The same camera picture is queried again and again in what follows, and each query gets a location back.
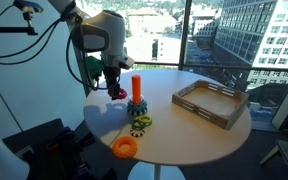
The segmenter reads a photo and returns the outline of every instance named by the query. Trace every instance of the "white wall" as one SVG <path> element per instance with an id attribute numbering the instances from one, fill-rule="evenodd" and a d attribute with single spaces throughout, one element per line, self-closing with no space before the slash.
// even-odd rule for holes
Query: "white wall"
<path id="1" fill-rule="evenodd" d="M 44 8 L 42 13 L 32 14 L 32 24 L 39 35 L 0 34 L 0 55 L 18 52 L 31 45 L 51 23 L 60 17 L 48 1 L 35 2 Z M 12 3 L 12 0 L 0 0 L 0 13 Z M 0 26 L 25 27 L 27 23 L 23 20 L 22 12 L 13 7 L 0 17 Z M 34 60 L 21 65 L 0 65 L 0 136 L 2 138 L 20 132 L 16 121 L 22 129 L 26 130 L 55 118 L 62 118 L 65 126 L 75 129 L 83 120 L 85 93 L 82 85 L 71 77 L 65 63 L 68 33 L 66 23 L 61 22 L 46 48 Z M 42 43 L 27 53 L 0 61 L 27 59 L 39 50 Z M 79 76 L 72 48 L 70 60 L 73 70 Z"/>

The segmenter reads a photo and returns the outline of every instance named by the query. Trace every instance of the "table leg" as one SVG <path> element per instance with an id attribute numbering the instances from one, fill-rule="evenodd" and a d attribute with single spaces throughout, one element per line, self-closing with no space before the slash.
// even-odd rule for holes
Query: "table leg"
<path id="1" fill-rule="evenodd" d="M 154 165 L 154 180 L 160 180 L 161 177 L 161 165 Z"/>
<path id="2" fill-rule="evenodd" d="M 132 168 L 128 180 L 185 180 L 181 170 L 177 166 L 163 166 L 138 162 Z"/>

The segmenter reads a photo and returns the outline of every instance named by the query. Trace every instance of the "black cable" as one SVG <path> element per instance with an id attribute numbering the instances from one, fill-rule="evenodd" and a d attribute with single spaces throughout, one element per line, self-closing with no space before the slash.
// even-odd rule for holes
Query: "black cable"
<path id="1" fill-rule="evenodd" d="M 90 85 L 90 87 L 94 90 L 94 91 L 96 91 L 97 90 L 97 88 L 98 87 L 94 87 L 94 85 L 93 85 L 93 81 L 90 79 L 90 76 L 89 76 L 89 74 L 88 74 L 88 69 L 87 69 L 87 66 L 86 66 L 86 61 L 85 61 L 85 47 L 84 47 L 84 38 L 83 38 L 83 29 L 82 29 L 82 26 L 81 26 L 81 24 L 79 24 L 78 25 L 78 28 L 79 28 L 79 30 L 80 30 L 80 33 L 81 33 L 81 43 L 82 43 L 82 60 L 83 60 L 83 64 L 84 64 L 84 71 L 85 71 L 85 73 L 86 73 L 86 79 L 87 79 L 87 82 L 88 82 L 88 84 Z"/>
<path id="2" fill-rule="evenodd" d="M 84 83 L 83 81 L 81 81 L 80 79 L 78 79 L 78 77 L 76 77 L 76 75 L 74 74 L 72 68 L 71 68 L 71 65 L 70 65 L 70 61 L 69 61 L 69 47 L 70 47 L 70 44 L 71 44 L 71 40 L 72 40 L 72 37 L 71 37 L 71 34 L 68 36 L 68 39 L 67 39 L 67 44 L 66 44 L 66 51 L 65 51 L 65 55 L 66 55 L 66 65 L 67 65 L 67 68 L 68 68 L 68 71 L 70 72 L 70 74 L 73 76 L 73 78 L 80 82 L 81 84 L 83 84 L 84 86 L 87 86 L 87 87 L 90 87 L 92 88 L 91 85 L 89 84 L 86 84 Z"/>
<path id="3" fill-rule="evenodd" d="M 53 25 L 52 30 L 51 30 L 50 34 L 48 35 L 45 43 L 43 44 L 43 46 L 41 47 L 41 49 L 40 49 L 36 54 L 34 54 L 32 57 L 30 57 L 29 59 L 23 60 L 23 61 L 12 62 L 12 63 L 3 63 L 3 62 L 0 62 L 0 65 L 17 65 L 17 64 L 26 63 L 26 62 L 34 59 L 34 58 L 35 58 L 37 55 L 39 55 L 39 54 L 42 52 L 42 50 L 45 48 L 45 46 L 47 45 L 47 43 L 48 43 L 49 39 L 51 38 L 51 36 L 52 36 L 52 34 L 53 34 L 53 32 L 54 32 L 54 30 L 55 30 L 55 28 L 56 28 L 57 25 L 58 25 L 58 23 L 55 24 L 55 25 Z"/>
<path id="4" fill-rule="evenodd" d="M 13 6 L 14 6 L 14 5 L 12 4 L 12 5 L 8 6 L 7 8 L 5 8 L 4 11 L 2 11 L 2 12 L 0 13 L 0 16 L 2 16 L 9 8 L 11 8 L 11 7 L 13 7 Z"/>
<path id="5" fill-rule="evenodd" d="M 8 57 L 12 57 L 12 56 L 15 56 L 15 55 L 18 55 L 18 54 L 21 54 L 21 53 L 24 53 L 26 51 L 28 51 L 29 49 L 31 49 L 32 47 L 34 47 L 37 43 L 40 42 L 40 40 L 45 36 L 45 34 L 53 27 L 53 26 L 57 26 L 58 23 L 60 23 L 61 20 L 58 19 L 56 21 L 54 21 L 44 32 L 43 34 L 41 35 L 41 37 L 39 37 L 32 45 L 30 45 L 29 47 L 19 51 L 19 52 L 16 52 L 16 53 L 13 53 L 13 54 L 8 54 L 8 55 L 2 55 L 0 56 L 0 58 L 8 58 Z"/>

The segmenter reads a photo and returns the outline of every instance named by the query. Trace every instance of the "green part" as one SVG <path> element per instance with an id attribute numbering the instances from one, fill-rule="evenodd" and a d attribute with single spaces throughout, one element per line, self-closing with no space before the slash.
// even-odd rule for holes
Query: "green part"
<path id="1" fill-rule="evenodd" d="M 85 61 L 86 61 L 86 69 L 88 71 L 88 75 L 90 76 L 90 78 L 98 80 L 99 77 L 102 76 L 104 62 L 93 56 L 86 57 Z"/>

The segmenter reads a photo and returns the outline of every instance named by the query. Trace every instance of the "gray floor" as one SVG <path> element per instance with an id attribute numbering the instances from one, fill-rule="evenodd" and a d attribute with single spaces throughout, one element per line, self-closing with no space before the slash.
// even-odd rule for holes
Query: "gray floor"
<path id="1" fill-rule="evenodd" d="M 76 133 L 84 135 L 88 129 L 83 122 Z M 260 160 L 274 147 L 277 139 L 288 140 L 288 134 L 252 130 L 244 145 L 233 154 L 207 164 L 179 167 L 187 180 L 288 180 L 288 166 L 281 157 L 272 159 L 265 167 Z M 102 177 L 113 168 L 119 180 L 125 180 L 137 163 L 136 160 L 121 160 L 113 156 L 110 148 L 98 140 L 87 147 L 81 156 L 91 166 L 91 172 Z"/>

